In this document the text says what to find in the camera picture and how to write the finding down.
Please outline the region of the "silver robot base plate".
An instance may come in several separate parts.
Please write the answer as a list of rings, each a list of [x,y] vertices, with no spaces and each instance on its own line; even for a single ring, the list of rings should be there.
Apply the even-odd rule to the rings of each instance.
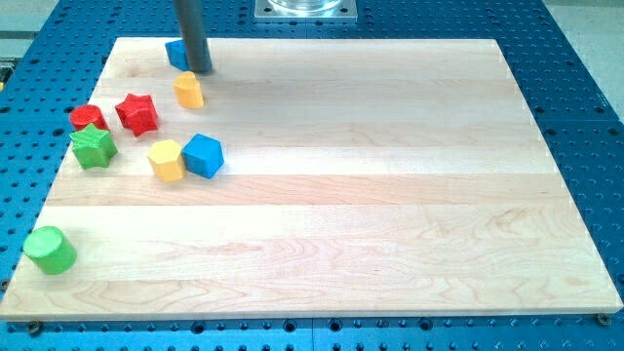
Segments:
[[[254,18],[280,20],[356,20],[356,0],[255,0]]]

